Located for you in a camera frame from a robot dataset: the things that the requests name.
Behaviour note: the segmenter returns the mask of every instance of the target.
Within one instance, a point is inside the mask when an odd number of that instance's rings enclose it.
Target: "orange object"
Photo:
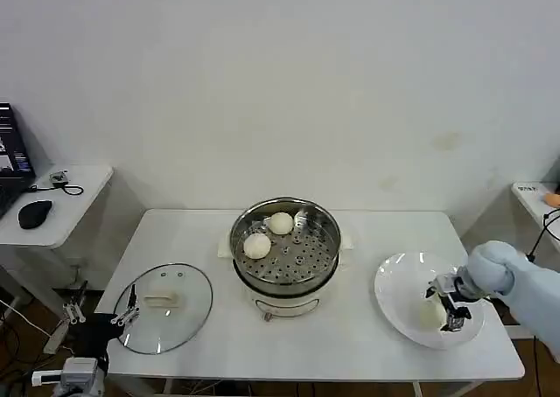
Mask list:
[[[544,195],[544,201],[548,206],[560,207],[560,194],[546,193]]]

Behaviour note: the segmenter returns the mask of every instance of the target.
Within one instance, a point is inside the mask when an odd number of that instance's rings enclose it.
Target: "computer mouse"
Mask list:
[[[17,216],[19,225],[23,229],[33,229],[41,226],[52,207],[53,202],[51,200],[39,200],[25,205],[19,210]]]

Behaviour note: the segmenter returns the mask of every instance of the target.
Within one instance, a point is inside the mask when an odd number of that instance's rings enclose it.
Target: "white plate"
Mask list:
[[[429,329],[422,323],[419,308],[428,283],[436,275],[457,269],[448,261],[429,253],[395,254],[377,269],[374,292],[385,317],[407,338],[434,349],[448,349],[473,340],[484,324],[481,303],[465,303],[472,314],[461,331]]]

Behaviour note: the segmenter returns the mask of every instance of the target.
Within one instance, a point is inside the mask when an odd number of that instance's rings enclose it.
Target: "laptop screen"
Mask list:
[[[13,110],[9,103],[0,102],[0,180],[34,177]]]

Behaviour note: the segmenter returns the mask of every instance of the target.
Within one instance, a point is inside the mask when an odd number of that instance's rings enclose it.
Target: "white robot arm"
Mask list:
[[[52,397],[102,397],[103,381],[109,371],[107,345],[119,338],[138,318],[136,287],[130,288],[127,309],[122,314],[98,313],[84,317],[77,302],[85,292],[84,282],[78,296],[64,305],[75,338],[73,357],[68,358],[62,370],[36,371],[32,374],[34,386],[56,384]]]
[[[477,246],[457,274],[441,275],[430,283],[427,296],[435,292],[447,311],[448,325],[455,327],[449,331],[463,325],[461,302],[495,294],[521,325],[560,355],[560,273],[536,266],[509,244],[489,241]]]

